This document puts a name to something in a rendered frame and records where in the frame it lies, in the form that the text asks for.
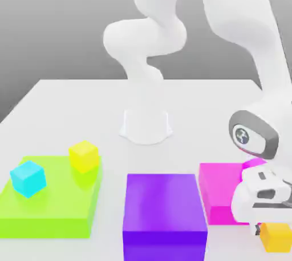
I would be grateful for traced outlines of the small yellow cube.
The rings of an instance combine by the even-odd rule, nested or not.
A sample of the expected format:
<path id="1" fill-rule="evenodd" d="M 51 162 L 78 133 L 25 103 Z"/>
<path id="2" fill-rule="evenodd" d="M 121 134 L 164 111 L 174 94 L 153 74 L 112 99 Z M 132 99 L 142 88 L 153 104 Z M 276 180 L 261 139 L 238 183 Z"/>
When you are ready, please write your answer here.
<path id="1" fill-rule="evenodd" d="M 87 140 L 71 146 L 68 151 L 71 166 L 82 174 L 99 166 L 98 148 Z"/>

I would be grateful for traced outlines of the small orange cube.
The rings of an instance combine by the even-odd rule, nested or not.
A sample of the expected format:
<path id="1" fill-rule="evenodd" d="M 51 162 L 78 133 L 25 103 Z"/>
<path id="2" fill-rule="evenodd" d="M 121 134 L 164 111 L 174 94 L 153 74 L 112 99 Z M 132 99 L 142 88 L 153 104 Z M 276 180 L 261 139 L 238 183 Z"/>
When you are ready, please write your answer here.
<path id="1" fill-rule="evenodd" d="M 292 248 L 292 229 L 287 223 L 262 223 L 259 237 L 266 252 L 288 253 Z"/>

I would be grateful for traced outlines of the large purple box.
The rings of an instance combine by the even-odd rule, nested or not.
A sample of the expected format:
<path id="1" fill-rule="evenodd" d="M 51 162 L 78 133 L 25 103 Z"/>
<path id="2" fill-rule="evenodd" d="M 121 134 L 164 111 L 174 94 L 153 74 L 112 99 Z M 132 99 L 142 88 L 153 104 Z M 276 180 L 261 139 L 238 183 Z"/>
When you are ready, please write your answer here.
<path id="1" fill-rule="evenodd" d="M 204 261 L 207 236 L 194 174 L 128 174 L 124 261 Z"/>

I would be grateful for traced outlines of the large magenta box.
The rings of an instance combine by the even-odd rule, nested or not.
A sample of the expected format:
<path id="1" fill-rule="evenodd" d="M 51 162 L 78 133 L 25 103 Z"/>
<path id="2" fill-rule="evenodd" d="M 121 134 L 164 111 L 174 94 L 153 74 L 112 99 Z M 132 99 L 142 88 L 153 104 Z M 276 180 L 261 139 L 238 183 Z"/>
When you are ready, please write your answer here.
<path id="1" fill-rule="evenodd" d="M 257 158 L 243 163 L 200 163 L 198 182 L 209 225 L 248 225 L 234 219 L 232 197 L 242 181 L 242 171 L 263 163 L 263 160 Z"/>

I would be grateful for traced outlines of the small cyan cube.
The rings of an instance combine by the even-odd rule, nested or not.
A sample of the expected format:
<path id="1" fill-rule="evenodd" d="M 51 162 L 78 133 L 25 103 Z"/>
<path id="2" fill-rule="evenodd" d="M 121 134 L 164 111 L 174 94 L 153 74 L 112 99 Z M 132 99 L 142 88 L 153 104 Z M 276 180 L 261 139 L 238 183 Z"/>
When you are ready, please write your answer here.
<path id="1" fill-rule="evenodd" d="M 44 168 L 28 160 L 10 171 L 10 178 L 16 192 L 30 198 L 47 186 Z"/>

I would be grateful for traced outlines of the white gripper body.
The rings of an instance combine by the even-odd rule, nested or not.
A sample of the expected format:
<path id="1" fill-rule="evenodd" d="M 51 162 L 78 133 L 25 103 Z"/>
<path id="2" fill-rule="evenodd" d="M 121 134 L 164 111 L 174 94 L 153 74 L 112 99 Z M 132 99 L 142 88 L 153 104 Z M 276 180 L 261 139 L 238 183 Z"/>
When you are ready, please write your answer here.
<path id="1" fill-rule="evenodd" d="M 231 208 L 237 222 L 292 223 L 292 204 L 277 199 L 277 192 L 272 188 L 252 193 L 245 185 L 238 185 Z"/>

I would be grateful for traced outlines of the large green box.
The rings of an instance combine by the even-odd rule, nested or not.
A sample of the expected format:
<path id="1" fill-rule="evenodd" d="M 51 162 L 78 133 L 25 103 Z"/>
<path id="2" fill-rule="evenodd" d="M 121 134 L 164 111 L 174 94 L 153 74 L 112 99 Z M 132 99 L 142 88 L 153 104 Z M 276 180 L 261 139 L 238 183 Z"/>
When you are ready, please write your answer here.
<path id="1" fill-rule="evenodd" d="M 25 156 L 44 168 L 47 186 L 25 198 L 7 181 L 0 193 L 0 239 L 89 238 L 103 168 L 81 174 L 68 156 Z"/>

